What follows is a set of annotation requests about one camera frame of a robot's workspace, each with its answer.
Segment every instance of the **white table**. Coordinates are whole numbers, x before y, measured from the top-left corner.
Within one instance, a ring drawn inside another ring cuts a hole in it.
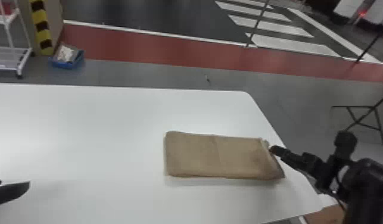
[[[245,92],[0,84],[0,178],[32,181],[0,224],[256,224],[322,209],[283,162],[277,182],[165,176],[168,130],[283,145]]]

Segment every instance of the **metal rack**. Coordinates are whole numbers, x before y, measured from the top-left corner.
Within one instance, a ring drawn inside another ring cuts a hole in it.
[[[0,70],[11,70],[16,71],[16,77],[22,79],[22,70],[30,55],[32,54],[32,48],[30,45],[29,34],[27,32],[26,26],[20,10],[18,7],[17,0],[13,0],[15,5],[15,10],[11,15],[6,15],[4,7],[2,5],[2,0],[0,0],[0,25],[4,25],[5,31],[8,37],[9,47],[0,46]],[[24,35],[26,36],[28,48],[15,48],[12,40],[12,35],[10,32],[11,23],[19,17],[21,21],[22,28],[24,30]]]

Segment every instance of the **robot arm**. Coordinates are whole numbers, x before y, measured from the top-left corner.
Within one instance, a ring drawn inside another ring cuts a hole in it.
[[[296,155],[279,146],[270,151],[292,168],[314,177],[318,190],[347,203],[343,224],[383,224],[383,165],[369,158],[352,161],[357,138],[350,132],[339,132],[334,144],[336,150],[326,162],[313,154]],[[344,166],[349,169],[340,181],[338,173]],[[330,189],[334,180],[339,185],[335,194]]]

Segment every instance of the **metal stand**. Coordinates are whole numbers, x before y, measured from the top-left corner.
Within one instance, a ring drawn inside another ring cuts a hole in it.
[[[254,36],[254,34],[255,34],[255,30],[257,30],[258,24],[259,24],[259,22],[260,22],[260,21],[262,20],[262,18],[263,18],[263,14],[264,14],[265,11],[266,11],[266,7],[267,7],[267,5],[269,4],[269,1],[270,1],[270,0],[266,0],[266,1],[265,1],[265,4],[263,5],[263,8],[262,8],[262,10],[261,10],[261,13],[259,14],[259,18],[257,19],[257,22],[255,23],[254,30],[253,30],[252,33],[251,33],[250,40],[249,40],[249,41],[247,42],[247,44],[245,45],[246,48],[248,48],[248,47],[250,46],[250,43],[253,41],[253,36]]]
[[[0,0],[0,25],[4,26],[9,47],[0,46],[0,70],[12,70],[16,71],[16,76],[18,79],[22,77],[22,70],[27,60],[32,54],[32,48],[30,47],[29,34],[24,24],[23,17],[20,13],[17,0],[13,0],[15,5],[15,10],[11,15],[6,15],[2,0]],[[16,19],[20,19],[22,28],[24,30],[24,35],[28,44],[27,48],[16,48],[13,44],[12,35],[10,32],[11,23]]]
[[[382,128],[382,124],[380,122],[380,117],[379,117],[379,113],[378,113],[378,107],[380,104],[383,103],[383,98],[381,100],[379,100],[375,105],[373,106],[367,106],[367,105],[355,105],[355,106],[350,106],[350,105],[335,105],[335,106],[332,106],[332,108],[346,108],[348,113],[350,114],[351,118],[354,120],[354,122],[352,124],[350,124],[346,129],[345,131],[348,131],[349,129],[351,129],[352,127],[354,127],[355,125],[361,125],[361,126],[364,126],[364,127],[367,127],[367,128],[370,128],[370,129],[373,129],[373,130],[377,130],[378,132],[380,132],[380,137],[382,139],[382,144],[383,144],[383,128]],[[368,109],[368,111],[362,115],[361,117],[359,117],[357,119],[357,117],[354,115],[354,113],[351,111],[352,108],[366,108]],[[365,119],[365,117],[367,117],[368,115],[370,115],[372,112],[375,113],[375,117],[376,117],[376,122],[378,124],[377,127],[374,127],[374,126],[371,126],[371,125],[366,125],[364,123],[362,123],[362,120]]]
[[[372,42],[369,44],[369,46],[362,52],[362,54],[357,58],[357,60],[355,61],[356,63],[358,63],[362,58],[363,56],[367,53],[367,51],[376,43],[376,41],[378,41],[378,39],[383,35],[383,30],[380,31],[376,37],[372,40]]]

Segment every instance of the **crosswalk stripe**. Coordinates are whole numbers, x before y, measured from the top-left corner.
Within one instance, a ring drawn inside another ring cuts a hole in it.
[[[265,3],[264,2],[258,2],[258,1],[253,1],[253,0],[228,0],[228,1],[232,1],[232,2],[240,2],[240,3],[245,3],[245,4],[248,4],[248,5],[255,5],[255,6],[259,6],[259,7],[264,7],[265,6]],[[273,7],[271,7],[270,5],[267,5],[268,9],[273,9]]]
[[[236,15],[229,15],[229,17],[237,24],[240,26],[248,26],[248,27],[254,27],[257,20],[253,20],[250,18],[244,18]],[[271,30],[271,31],[276,31],[276,32],[281,32],[281,33],[288,33],[292,35],[300,35],[300,36],[307,36],[309,38],[313,38],[313,36],[305,31],[304,29],[300,27],[295,27],[295,26],[287,26],[287,25],[282,25],[282,24],[277,24],[277,23],[271,23],[267,21],[260,21],[258,24],[258,29],[263,29],[263,30]]]
[[[287,51],[296,51],[296,52],[303,52],[303,53],[309,53],[309,54],[319,54],[319,55],[340,57],[340,55],[338,55],[332,49],[328,48],[325,45],[321,45],[317,43],[292,41],[289,39],[273,38],[270,36],[262,36],[262,35],[254,35],[252,41],[257,46],[262,46],[265,48],[274,48],[274,49],[281,49],[281,50],[287,50]]]
[[[236,12],[246,13],[251,15],[261,14],[261,10],[256,10],[254,8],[243,7],[243,6],[219,2],[219,1],[216,1],[216,4],[224,10],[231,10],[231,11],[236,11]],[[291,21],[290,19],[288,19],[287,17],[285,17],[284,15],[280,13],[264,12],[263,16],[267,18],[274,18],[276,20]]]
[[[344,39],[343,37],[339,36],[335,32],[333,32],[331,29],[325,27],[324,25],[318,23],[316,20],[313,18],[307,16],[305,13],[301,12],[300,10],[296,10],[293,8],[289,8],[290,11],[292,11],[294,14],[305,20],[306,22],[310,23],[312,26],[316,27],[323,33],[326,33],[329,37],[334,39],[335,41],[339,42],[341,45],[349,49],[350,51],[354,52],[356,55],[362,54],[362,50],[349,42],[348,40]],[[364,56],[364,59],[367,61],[373,62],[373,63],[378,63],[379,60],[377,60],[374,56],[370,55],[369,53],[366,53]]]

